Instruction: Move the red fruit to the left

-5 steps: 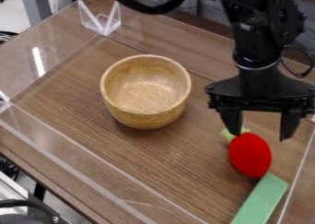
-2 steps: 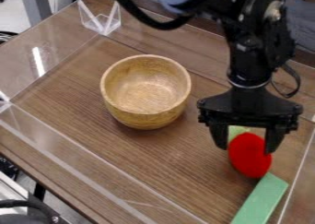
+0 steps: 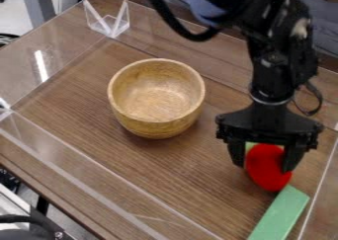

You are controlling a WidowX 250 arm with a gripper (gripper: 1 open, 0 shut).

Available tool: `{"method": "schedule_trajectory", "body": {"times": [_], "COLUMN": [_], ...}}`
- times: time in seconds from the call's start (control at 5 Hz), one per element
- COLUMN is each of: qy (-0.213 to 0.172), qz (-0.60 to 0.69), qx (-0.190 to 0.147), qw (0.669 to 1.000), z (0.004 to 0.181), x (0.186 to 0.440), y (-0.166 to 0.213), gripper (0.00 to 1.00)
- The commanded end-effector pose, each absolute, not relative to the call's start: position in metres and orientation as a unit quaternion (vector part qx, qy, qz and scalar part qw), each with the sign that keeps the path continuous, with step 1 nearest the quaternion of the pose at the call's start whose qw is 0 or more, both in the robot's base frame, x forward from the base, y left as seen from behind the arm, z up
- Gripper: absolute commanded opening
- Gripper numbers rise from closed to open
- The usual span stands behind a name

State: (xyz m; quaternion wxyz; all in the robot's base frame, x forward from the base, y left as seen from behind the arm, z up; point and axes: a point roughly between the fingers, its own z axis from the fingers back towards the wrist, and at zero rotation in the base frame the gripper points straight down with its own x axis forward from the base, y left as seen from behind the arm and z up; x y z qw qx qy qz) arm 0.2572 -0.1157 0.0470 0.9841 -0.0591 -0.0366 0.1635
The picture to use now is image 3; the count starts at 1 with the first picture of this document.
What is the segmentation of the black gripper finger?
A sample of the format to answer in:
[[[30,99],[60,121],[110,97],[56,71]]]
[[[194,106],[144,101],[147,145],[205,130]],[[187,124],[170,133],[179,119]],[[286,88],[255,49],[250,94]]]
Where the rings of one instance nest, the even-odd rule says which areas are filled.
[[[227,145],[233,163],[238,167],[245,167],[246,143],[243,141],[231,141]]]
[[[295,144],[289,145],[283,151],[282,171],[291,172],[302,160],[306,150]]]

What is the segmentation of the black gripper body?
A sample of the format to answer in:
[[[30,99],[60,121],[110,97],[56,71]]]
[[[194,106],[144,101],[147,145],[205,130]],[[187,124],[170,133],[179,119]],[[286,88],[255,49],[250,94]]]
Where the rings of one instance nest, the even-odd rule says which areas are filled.
[[[267,106],[254,102],[245,109],[215,118],[217,138],[235,150],[249,142],[315,149],[323,125],[295,114],[286,105]]]

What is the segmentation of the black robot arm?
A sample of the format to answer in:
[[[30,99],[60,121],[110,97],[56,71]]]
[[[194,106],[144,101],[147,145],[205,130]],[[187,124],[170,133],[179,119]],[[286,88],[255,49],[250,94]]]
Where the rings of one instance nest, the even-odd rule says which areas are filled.
[[[194,16],[214,28],[239,28],[253,62],[251,105],[215,118],[217,137],[229,146],[235,165],[246,162],[249,141],[281,145],[281,170],[294,170],[318,146],[323,125],[287,108],[295,91],[310,87],[318,57],[313,25],[302,0],[187,0]]]

